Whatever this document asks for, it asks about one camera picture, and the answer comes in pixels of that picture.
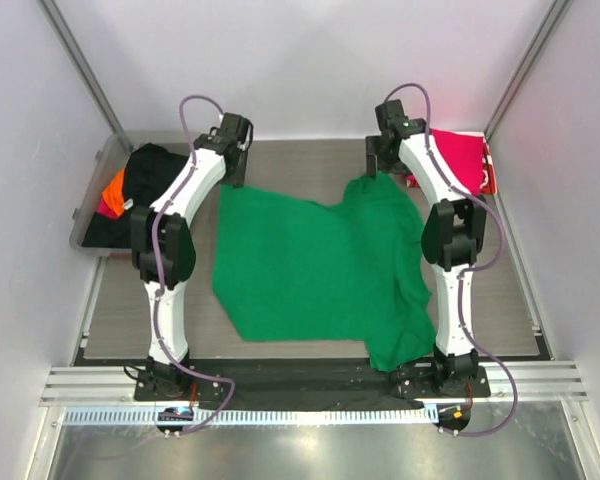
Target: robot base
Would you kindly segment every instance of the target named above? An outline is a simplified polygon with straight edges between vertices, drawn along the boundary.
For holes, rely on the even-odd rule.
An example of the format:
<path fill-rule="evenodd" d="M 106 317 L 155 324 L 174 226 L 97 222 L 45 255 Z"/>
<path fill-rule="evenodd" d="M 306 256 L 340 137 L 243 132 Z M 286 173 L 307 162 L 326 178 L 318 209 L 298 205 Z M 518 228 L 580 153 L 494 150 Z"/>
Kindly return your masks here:
<path fill-rule="evenodd" d="M 419 398 L 467 398 L 467 391 L 473 398 L 487 398 L 491 396 L 487 372 L 484 367 L 478 367 L 475 378 L 467 378 L 462 382 L 436 382 L 432 367 L 423 365 L 422 360 L 402 365 L 390 375 L 394 385 L 392 395 L 413 404 L 414 408 L 421 408 Z"/>
<path fill-rule="evenodd" d="M 183 365 L 189 364 L 189 352 Z M 156 362 L 147 357 L 145 370 L 138 372 L 133 399 L 137 402 L 164 402 L 189 400 L 193 387 L 193 378 L 178 370 L 174 365 Z"/>

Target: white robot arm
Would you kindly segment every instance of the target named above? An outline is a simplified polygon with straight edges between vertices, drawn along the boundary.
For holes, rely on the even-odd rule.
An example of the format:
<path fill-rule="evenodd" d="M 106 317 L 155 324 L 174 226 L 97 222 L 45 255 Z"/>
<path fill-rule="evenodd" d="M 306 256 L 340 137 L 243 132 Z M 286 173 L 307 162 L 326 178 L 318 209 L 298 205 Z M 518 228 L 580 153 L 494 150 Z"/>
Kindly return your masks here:
<path fill-rule="evenodd" d="M 167 191 L 149 208 L 136 207 L 131 214 L 131 252 L 135 268 L 149 297 L 154 318 L 156 292 L 160 289 L 151 229 L 158 212 L 164 210 L 158 241 L 165 290 L 160 296 L 157 322 L 162 342 L 175 361 L 189 366 L 189 346 L 184 332 L 184 295 L 193 273 L 196 252 L 189 232 L 193 217 L 218 182 L 244 184 L 247 150 L 253 125 L 239 115 L 225 113 L 219 128 L 199 136 L 193 155 Z M 179 398 L 190 391 L 192 379 L 175 368 L 151 329 L 151 347 L 145 370 L 138 371 L 134 398 L 138 401 Z"/>
<path fill-rule="evenodd" d="M 445 162 L 433 136 L 427 138 L 424 120 L 409 119 L 400 100 L 378 105 L 376 119 L 381 135 L 366 138 L 367 173 L 371 176 L 377 170 L 412 173 L 431 208 L 422 234 L 422 251 L 435 274 L 439 318 L 433 346 L 433 375 L 426 376 L 427 382 L 430 378 L 432 383 L 427 393 L 462 397 L 467 385 L 476 383 L 474 393 L 482 389 L 485 391 L 480 396 L 488 396 L 484 388 L 486 379 L 477 381 L 485 376 L 478 365 L 478 352 L 461 325 L 462 314 L 466 332 L 472 333 L 472 272 L 466 270 L 476 263 L 482 250 L 486 212 L 461 195 L 469 192 Z M 394 373 L 404 386 L 409 385 L 414 371 L 406 365 Z M 423 397 L 422 391 L 422 388 L 401 388 L 399 393 L 403 398 L 414 399 Z"/>

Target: black cloth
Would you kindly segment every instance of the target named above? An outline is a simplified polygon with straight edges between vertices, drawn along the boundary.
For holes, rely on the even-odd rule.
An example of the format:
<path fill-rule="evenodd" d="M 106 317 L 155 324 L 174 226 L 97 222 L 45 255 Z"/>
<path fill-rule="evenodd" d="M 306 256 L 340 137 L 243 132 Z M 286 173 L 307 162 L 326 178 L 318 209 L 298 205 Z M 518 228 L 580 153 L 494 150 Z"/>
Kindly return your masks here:
<path fill-rule="evenodd" d="M 82 242 L 87 248 L 131 248 L 129 218 L 135 207 L 148 207 L 169 188 L 187 163 L 187 157 L 148 143 L 129 156 L 122 195 L 133 207 L 112 219 L 94 212 Z"/>

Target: clothing pile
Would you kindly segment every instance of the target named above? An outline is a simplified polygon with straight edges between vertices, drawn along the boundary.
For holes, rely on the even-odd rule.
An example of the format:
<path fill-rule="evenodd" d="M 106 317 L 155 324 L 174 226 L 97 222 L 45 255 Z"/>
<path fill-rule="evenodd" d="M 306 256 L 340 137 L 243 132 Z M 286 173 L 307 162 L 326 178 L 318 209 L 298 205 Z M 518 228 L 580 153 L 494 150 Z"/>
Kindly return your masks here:
<path fill-rule="evenodd" d="M 489 146 L 482 134 L 431 130 L 440 155 L 458 181 L 472 195 L 494 195 L 498 191 Z M 407 187 L 419 188 L 413 174 L 405 175 Z"/>
<path fill-rule="evenodd" d="M 131 248 L 129 218 L 134 207 L 148 207 L 169 188 L 187 157 L 148 143 L 129 156 L 107 188 L 87 228 L 83 247 Z"/>

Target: pink cloth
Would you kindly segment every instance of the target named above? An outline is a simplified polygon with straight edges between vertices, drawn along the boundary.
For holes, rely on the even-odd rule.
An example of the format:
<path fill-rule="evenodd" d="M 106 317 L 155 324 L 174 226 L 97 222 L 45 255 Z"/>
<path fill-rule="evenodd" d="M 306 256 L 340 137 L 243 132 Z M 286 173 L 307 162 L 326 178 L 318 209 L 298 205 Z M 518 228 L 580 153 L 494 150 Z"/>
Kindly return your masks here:
<path fill-rule="evenodd" d="M 98 205 L 98 210 L 96 210 L 97 213 L 104 215 L 105 217 L 109 217 L 109 218 L 113 218 L 114 220 L 116 220 L 118 218 L 118 215 L 116 215 L 116 212 L 114 212 L 113 210 L 111 210 L 109 208 L 109 205 L 107 205 L 104 200 L 100 200 L 100 205 Z"/>
<path fill-rule="evenodd" d="M 473 195 L 479 195 L 484 180 L 484 138 L 434 129 L 431 133 L 438 150 L 456 178 Z M 410 184 L 415 185 L 413 175 L 407 175 L 407 179 Z"/>

